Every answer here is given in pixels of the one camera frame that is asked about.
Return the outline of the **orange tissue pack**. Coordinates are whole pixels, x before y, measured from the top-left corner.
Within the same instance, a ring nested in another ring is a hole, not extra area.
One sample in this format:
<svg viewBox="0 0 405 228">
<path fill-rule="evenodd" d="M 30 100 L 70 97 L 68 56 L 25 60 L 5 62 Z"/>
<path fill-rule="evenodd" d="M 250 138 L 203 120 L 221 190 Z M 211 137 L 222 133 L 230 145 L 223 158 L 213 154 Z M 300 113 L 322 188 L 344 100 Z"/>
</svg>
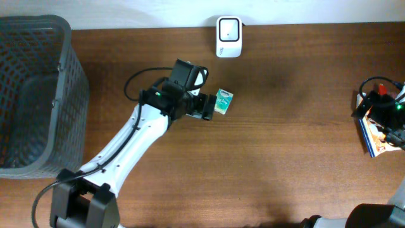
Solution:
<svg viewBox="0 0 405 228">
<path fill-rule="evenodd" d="M 360 94 L 358 94 L 356 96 L 356 109 L 357 110 L 366 110 L 366 111 L 369 109 L 367 103 L 365 103 L 363 101 L 363 98 L 361 97 Z"/>
</svg>

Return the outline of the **red Hacks candy bag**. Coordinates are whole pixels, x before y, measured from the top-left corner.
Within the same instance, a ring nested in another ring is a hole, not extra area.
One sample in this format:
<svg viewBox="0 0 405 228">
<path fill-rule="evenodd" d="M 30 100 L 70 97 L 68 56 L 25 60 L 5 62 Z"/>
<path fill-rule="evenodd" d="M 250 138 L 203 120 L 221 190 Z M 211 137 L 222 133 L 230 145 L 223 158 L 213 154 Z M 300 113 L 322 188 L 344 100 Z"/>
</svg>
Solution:
<svg viewBox="0 0 405 228">
<path fill-rule="evenodd" d="M 390 96 L 392 98 L 396 98 L 397 95 L 398 95 L 398 92 L 389 91 L 387 89 L 387 87 L 384 86 L 383 84 L 379 84 L 377 88 L 378 88 L 378 94 L 381 95 L 381 96 L 388 95 L 388 96 Z"/>
</svg>

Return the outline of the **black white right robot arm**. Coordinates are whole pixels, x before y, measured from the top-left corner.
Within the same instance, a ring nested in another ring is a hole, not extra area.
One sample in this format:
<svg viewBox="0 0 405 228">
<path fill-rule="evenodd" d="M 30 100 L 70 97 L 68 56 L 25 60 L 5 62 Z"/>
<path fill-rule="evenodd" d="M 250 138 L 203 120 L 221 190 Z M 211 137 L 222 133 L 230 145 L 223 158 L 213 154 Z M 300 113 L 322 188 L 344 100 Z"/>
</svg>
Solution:
<svg viewBox="0 0 405 228">
<path fill-rule="evenodd" d="M 372 158 L 387 148 L 404 149 L 404 89 L 393 98 L 371 91 L 357 95 L 352 113 L 360 122 L 364 141 Z M 331 219 L 313 215 L 300 227 L 404 227 L 404 183 L 386 204 L 363 203 L 347 218 Z"/>
</svg>

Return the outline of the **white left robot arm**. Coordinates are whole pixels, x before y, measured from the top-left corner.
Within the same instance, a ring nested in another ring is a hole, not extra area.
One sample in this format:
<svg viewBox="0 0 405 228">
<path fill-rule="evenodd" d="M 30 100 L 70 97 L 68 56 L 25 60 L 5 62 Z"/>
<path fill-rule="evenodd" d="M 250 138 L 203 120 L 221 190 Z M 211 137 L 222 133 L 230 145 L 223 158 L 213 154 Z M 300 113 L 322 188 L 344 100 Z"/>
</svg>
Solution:
<svg viewBox="0 0 405 228">
<path fill-rule="evenodd" d="M 93 159 L 59 173 L 50 185 L 51 227 L 121 227 L 120 189 L 148 148 L 183 116 L 212 119 L 216 96 L 200 92 L 208 69 L 177 60 L 168 71 L 139 93 L 130 118 Z"/>
</svg>

